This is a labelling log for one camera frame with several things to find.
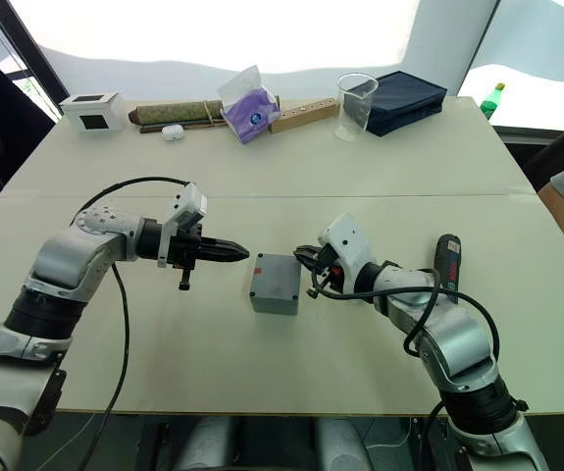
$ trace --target gray box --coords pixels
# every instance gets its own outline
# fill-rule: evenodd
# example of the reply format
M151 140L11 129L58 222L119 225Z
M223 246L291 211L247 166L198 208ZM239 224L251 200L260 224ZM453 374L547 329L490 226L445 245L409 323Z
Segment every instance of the gray box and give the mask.
M291 255L259 253L251 282L251 304L257 312L296 315L301 264Z

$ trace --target navy blue case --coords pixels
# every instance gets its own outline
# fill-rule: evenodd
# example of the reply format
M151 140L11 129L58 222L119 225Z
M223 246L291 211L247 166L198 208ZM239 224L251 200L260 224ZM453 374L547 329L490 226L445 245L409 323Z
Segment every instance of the navy blue case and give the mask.
M440 112L447 89L405 72L378 78L367 131L383 136Z

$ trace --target green bottle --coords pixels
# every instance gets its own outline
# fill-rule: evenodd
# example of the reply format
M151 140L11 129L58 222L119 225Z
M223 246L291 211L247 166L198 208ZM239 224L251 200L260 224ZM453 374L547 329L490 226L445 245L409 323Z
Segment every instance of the green bottle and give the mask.
M480 109L485 114L488 120L492 116L493 112L499 106L499 102L501 101L501 90L504 89L503 83L498 83L495 86L495 90L490 93L490 95L482 102L480 105Z

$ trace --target tabletop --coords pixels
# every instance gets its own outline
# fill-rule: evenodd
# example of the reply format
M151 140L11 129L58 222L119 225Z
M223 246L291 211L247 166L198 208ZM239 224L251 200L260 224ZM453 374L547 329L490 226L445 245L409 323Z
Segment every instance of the tabletop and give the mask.
M171 194L106 201L162 220ZM40 245L84 199L0 198L0 322ZM210 198L203 234L235 240L251 257L199 262L191 291L177 290L179 271L148 260L120 264L131 346L115 410L427 414L438 401L436 388L419 360L404 353L404 335L368 304L310 298L303 270L297 316L251 308L254 255L315 244L319 231L345 212L365 229L379 260L408 268L432 264L440 235L459 235L460 289L495 319L509 390L532 413L564 413L564 237L528 194ZM105 407L120 372L123 337L120 295L108 274L64 360L69 376L60 408Z
M334 123L265 132L242 145L227 128L167 142L129 123L119 132L79 133L62 119L1 197L87 198L132 176L197 182L215 197L535 193L471 98L446 97L440 113L384 137L365 132L345 142L333 135ZM150 183L120 194L166 192Z

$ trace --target rolled mat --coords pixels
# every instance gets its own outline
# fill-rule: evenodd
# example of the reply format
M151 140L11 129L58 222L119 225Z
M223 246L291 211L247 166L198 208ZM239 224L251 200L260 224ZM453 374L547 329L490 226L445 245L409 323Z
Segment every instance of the rolled mat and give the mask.
M157 123L200 120L209 121L210 118L213 120L222 120L222 106L223 103L221 100L138 106L133 111L129 112L128 120L135 125L154 125Z

